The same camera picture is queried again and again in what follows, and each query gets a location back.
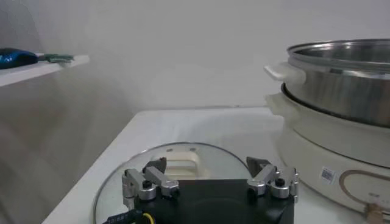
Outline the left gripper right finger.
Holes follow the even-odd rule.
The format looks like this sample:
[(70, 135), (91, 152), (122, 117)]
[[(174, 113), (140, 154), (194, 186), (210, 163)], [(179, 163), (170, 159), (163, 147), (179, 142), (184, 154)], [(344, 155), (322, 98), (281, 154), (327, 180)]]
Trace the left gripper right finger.
[(294, 167), (285, 167), (282, 171), (266, 159), (246, 158), (251, 178), (247, 180), (248, 191), (255, 197), (262, 197), (267, 192), (277, 199), (291, 197), (298, 201), (299, 173)]

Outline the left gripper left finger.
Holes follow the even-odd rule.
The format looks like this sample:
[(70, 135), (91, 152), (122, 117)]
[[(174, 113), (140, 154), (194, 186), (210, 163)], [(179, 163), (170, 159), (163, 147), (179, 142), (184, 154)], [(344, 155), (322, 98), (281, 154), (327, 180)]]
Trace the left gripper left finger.
[(180, 195), (177, 180), (165, 175), (166, 157), (149, 161), (141, 170), (126, 169), (122, 174), (122, 202), (128, 209), (135, 207), (136, 199), (141, 202), (153, 201), (157, 194), (163, 198), (176, 200)]

